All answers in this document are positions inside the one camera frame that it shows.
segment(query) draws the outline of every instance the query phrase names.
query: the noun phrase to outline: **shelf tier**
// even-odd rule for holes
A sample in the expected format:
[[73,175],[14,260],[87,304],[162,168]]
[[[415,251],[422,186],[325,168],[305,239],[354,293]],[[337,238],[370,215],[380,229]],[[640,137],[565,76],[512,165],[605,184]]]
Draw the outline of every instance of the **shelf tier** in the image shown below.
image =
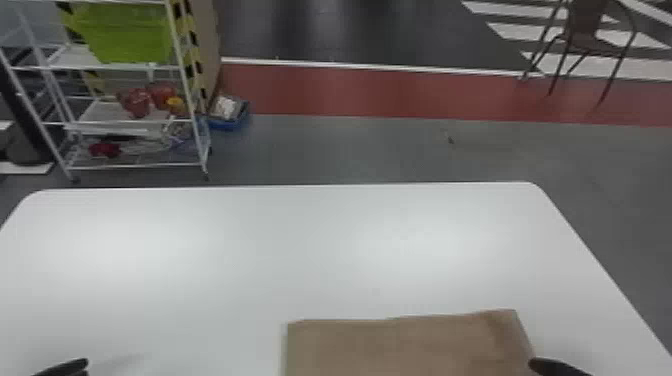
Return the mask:
[[178,70],[178,65],[156,63],[102,63],[84,44],[71,44],[59,47],[47,58],[47,65],[19,65],[15,70],[117,70],[117,71],[167,71]]
[[45,124],[63,125],[66,130],[84,135],[118,134],[161,138],[171,123],[189,121],[191,119],[176,118],[167,111],[154,108],[145,118],[131,119],[129,113],[118,102],[96,99],[76,122],[45,122]]
[[164,150],[141,155],[120,155],[116,158],[90,155],[86,144],[75,144],[65,155],[70,170],[102,170],[116,168],[149,168],[200,166],[198,153]]

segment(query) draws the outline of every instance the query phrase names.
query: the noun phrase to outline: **gloved hand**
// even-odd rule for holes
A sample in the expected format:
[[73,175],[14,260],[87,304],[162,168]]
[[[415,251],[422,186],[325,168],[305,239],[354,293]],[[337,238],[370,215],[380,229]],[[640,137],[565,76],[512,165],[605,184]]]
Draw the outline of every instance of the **gloved hand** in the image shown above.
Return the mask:
[[528,366],[540,376],[591,376],[567,363],[553,359],[534,358],[528,362]]
[[86,358],[75,359],[49,367],[33,376],[88,376],[88,372],[86,372],[88,365],[89,360]]

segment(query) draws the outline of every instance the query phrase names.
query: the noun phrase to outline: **gray floor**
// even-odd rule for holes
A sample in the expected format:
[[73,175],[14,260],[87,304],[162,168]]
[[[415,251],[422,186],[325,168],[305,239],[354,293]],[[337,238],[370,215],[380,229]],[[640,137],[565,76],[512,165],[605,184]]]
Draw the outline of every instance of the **gray floor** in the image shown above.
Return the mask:
[[[535,182],[672,349],[672,129],[256,116],[213,144],[211,185]],[[196,169],[82,178],[82,187],[206,184]],[[27,194],[69,187],[60,171],[0,181],[0,222]]]

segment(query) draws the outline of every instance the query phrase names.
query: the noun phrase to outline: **brown towel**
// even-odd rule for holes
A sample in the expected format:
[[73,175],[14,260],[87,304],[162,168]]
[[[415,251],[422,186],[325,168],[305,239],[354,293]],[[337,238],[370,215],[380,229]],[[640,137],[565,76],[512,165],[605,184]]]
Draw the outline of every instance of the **brown towel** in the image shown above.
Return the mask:
[[289,325],[286,376],[528,376],[513,310]]

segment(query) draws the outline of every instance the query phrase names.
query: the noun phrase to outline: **green basket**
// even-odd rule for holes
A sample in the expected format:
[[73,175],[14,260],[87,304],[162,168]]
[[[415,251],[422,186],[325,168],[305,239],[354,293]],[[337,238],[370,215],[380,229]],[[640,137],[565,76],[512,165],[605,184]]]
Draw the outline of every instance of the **green basket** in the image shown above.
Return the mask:
[[167,63],[173,51],[163,6],[79,4],[63,20],[102,63]]

